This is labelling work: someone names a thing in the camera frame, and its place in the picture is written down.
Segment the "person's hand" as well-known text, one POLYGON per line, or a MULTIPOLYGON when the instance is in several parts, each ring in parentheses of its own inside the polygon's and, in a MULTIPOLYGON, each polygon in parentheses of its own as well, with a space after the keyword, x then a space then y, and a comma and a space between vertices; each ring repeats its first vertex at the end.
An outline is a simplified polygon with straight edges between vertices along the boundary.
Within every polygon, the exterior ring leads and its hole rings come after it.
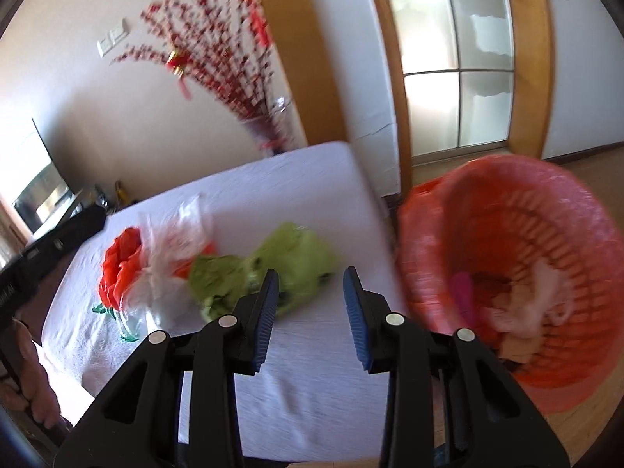
POLYGON ((1 383, 1 404, 7 410, 16 412, 31 407, 34 421, 51 429, 60 422, 60 408, 50 386, 48 373, 39 362, 35 343, 27 327, 14 319, 12 334, 23 358, 19 374, 21 392, 18 393, 7 383, 1 383))

